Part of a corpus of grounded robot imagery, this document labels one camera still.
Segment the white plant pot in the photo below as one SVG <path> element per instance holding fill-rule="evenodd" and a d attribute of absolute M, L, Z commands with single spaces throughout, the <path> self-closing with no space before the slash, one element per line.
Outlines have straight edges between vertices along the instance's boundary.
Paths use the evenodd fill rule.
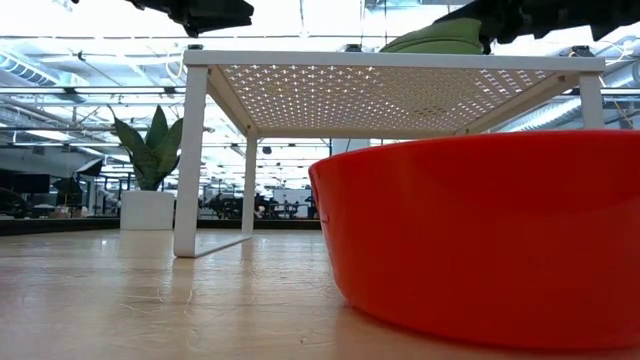
<path fill-rule="evenodd" d="M 122 195 L 120 229 L 130 231 L 171 230 L 175 196 L 158 191 L 127 191 Z"/>

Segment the black aluminium table frame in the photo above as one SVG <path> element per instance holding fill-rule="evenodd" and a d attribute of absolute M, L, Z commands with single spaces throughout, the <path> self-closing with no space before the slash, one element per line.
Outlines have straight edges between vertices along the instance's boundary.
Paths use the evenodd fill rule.
<path fill-rule="evenodd" d="M 9 219 L 0 220 L 0 236 L 32 235 L 119 229 L 120 219 L 110 217 L 74 219 Z M 255 219 L 257 230 L 320 230 L 319 220 Z"/>

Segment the green snake plant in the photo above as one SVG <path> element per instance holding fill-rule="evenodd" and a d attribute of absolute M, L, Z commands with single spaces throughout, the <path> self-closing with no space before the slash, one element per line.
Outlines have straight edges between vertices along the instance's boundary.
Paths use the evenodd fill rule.
<path fill-rule="evenodd" d="M 157 191 L 179 164 L 183 119 L 169 126 L 164 111 L 157 106 L 147 134 L 142 137 L 114 111 L 112 115 L 115 133 L 127 151 L 139 188 Z"/>

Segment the white perforated metal shelf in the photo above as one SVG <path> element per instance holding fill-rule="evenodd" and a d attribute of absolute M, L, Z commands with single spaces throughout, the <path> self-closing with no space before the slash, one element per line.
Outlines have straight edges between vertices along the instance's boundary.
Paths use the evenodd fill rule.
<path fill-rule="evenodd" d="M 206 103 L 246 139 L 242 239 L 253 234 L 262 138 L 428 139 L 484 132 L 570 89 L 583 125 L 604 125 L 597 57 L 188 50 L 174 254 L 199 243 L 197 198 Z"/>

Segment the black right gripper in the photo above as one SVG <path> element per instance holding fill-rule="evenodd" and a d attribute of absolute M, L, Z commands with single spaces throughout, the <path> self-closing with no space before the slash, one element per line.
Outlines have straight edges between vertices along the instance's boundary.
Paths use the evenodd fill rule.
<path fill-rule="evenodd" d="M 601 40 L 621 26 L 640 21 L 640 0 L 473 0 L 444 15 L 435 23 L 459 18 L 481 23 L 479 41 L 483 53 L 491 43 L 515 38 L 545 37 L 552 31 L 589 26 L 592 38 Z"/>

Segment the green bowl with fruit pattern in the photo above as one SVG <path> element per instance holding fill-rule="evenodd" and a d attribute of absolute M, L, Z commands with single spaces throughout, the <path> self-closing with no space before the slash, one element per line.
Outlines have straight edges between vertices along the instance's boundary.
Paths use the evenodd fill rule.
<path fill-rule="evenodd" d="M 389 44 L 381 53 L 482 55 L 483 45 L 463 39 L 435 39 Z"/>
<path fill-rule="evenodd" d="M 414 42 L 435 39 L 463 39 L 464 41 L 479 42 L 481 23 L 475 19 L 459 18 L 449 21 L 433 23 L 422 29 L 407 33 L 392 43 Z"/>

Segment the black monitor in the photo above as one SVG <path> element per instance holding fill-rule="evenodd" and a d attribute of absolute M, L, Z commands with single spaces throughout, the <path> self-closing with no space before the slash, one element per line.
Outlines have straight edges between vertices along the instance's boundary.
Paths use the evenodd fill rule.
<path fill-rule="evenodd" d="M 49 174 L 17 173 L 13 176 L 12 190 L 20 194 L 48 193 L 50 181 Z"/>

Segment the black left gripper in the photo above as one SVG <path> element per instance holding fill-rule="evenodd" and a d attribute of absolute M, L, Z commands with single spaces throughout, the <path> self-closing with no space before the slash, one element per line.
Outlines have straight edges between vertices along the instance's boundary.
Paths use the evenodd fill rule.
<path fill-rule="evenodd" d="M 245 0 L 127 0 L 137 8 L 169 12 L 189 37 L 226 28 L 249 26 L 254 7 Z"/>

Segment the red plastic bowl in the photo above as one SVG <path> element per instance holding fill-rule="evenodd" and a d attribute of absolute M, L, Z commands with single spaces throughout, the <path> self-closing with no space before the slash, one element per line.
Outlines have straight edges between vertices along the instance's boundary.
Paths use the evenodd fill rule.
<path fill-rule="evenodd" d="M 403 142 L 309 175 L 359 310 L 475 343 L 640 346 L 640 131 Z"/>

